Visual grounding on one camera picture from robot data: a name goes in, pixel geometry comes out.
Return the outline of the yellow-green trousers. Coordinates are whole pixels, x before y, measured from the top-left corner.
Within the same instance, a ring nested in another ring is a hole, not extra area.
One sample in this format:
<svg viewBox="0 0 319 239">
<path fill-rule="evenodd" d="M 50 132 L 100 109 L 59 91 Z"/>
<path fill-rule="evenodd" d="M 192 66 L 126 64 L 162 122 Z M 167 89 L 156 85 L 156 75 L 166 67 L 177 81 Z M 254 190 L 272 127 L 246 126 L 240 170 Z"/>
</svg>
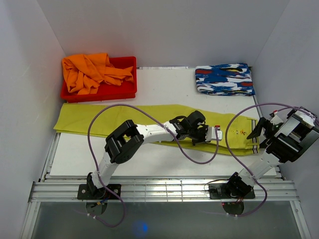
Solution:
<svg viewBox="0 0 319 239">
<path fill-rule="evenodd" d="M 60 111 L 58 121 L 54 127 L 57 132 L 81 134 L 98 137 L 107 137 L 113 130 L 126 120 L 132 120 L 135 124 L 154 124 L 151 118 L 161 123 L 169 121 L 177 116 L 188 116 L 195 109 L 183 105 L 153 105 L 139 106 L 143 113 L 125 106 L 117 106 L 104 111 L 97 119 L 94 117 L 104 106 L 68 104 L 65 103 Z M 191 140 L 186 138 L 180 142 L 182 148 L 194 149 L 205 152 L 218 151 L 220 154 L 229 155 L 233 152 L 237 156 L 246 156 L 259 153 L 259 140 L 246 139 L 257 124 L 257 119 L 238 116 L 234 114 L 220 114 L 201 110 L 209 126 L 220 126 L 222 132 L 227 133 L 227 138 L 222 139 L 219 146 L 213 140 L 207 144 L 193 146 Z"/>
</svg>

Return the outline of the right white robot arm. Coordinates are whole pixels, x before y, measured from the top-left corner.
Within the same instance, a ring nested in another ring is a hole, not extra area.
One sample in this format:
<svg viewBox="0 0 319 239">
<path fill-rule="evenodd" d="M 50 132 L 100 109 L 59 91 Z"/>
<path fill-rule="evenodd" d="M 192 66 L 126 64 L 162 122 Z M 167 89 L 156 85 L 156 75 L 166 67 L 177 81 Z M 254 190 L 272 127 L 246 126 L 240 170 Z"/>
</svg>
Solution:
<svg viewBox="0 0 319 239">
<path fill-rule="evenodd" d="M 225 185 L 225 192 L 231 198 L 244 198 L 249 194 L 256 180 L 270 169 L 286 162 L 299 159 L 319 138 L 318 117 L 301 107 L 291 110 L 282 120 L 278 111 L 270 113 L 270 119 L 260 118 L 247 139 L 254 139 L 264 131 L 260 148 L 264 152 L 260 159 L 247 169 L 235 172 Z"/>
</svg>

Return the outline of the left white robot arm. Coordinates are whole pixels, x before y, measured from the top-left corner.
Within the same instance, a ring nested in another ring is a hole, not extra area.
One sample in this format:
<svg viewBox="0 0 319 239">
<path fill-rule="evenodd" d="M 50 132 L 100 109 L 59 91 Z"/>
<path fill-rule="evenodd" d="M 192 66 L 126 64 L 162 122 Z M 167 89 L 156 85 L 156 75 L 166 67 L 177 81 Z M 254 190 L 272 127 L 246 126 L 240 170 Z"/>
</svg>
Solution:
<svg viewBox="0 0 319 239">
<path fill-rule="evenodd" d="M 130 160 L 143 144 L 171 142 L 190 138 L 193 145 L 218 139 L 218 129 L 205 124 L 205 116 L 194 111 L 189 116 L 177 116 L 162 126 L 135 124 L 131 119 L 122 123 L 106 138 L 101 162 L 87 177 L 87 192 L 91 199 L 100 199 L 106 193 L 105 185 L 117 167 Z"/>
</svg>

